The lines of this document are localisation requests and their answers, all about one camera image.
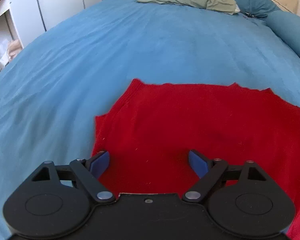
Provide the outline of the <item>red knit garment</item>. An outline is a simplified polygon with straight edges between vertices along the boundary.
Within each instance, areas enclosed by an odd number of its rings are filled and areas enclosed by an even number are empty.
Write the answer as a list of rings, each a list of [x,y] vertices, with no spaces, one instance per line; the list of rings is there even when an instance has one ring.
[[[113,194],[183,194],[198,181],[190,150],[232,165],[253,160],[294,202],[288,234],[300,239],[300,107],[271,90],[135,79],[95,122],[93,153],[110,154],[100,182]]]

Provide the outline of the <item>blue bed sheet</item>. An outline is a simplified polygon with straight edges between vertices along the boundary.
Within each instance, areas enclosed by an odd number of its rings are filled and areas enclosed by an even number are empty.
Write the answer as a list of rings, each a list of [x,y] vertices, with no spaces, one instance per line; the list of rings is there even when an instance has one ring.
[[[61,22],[0,73],[0,239],[7,197],[43,161],[93,149],[94,117],[134,79],[270,88],[300,107],[300,58],[262,20],[104,0]]]

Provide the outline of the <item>rolled blue duvet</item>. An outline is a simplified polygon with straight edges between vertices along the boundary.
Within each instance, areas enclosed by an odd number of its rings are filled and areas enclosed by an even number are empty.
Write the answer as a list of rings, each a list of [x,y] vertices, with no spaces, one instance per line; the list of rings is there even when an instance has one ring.
[[[300,57],[300,17],[277,10],[268,14],[267,26]]]

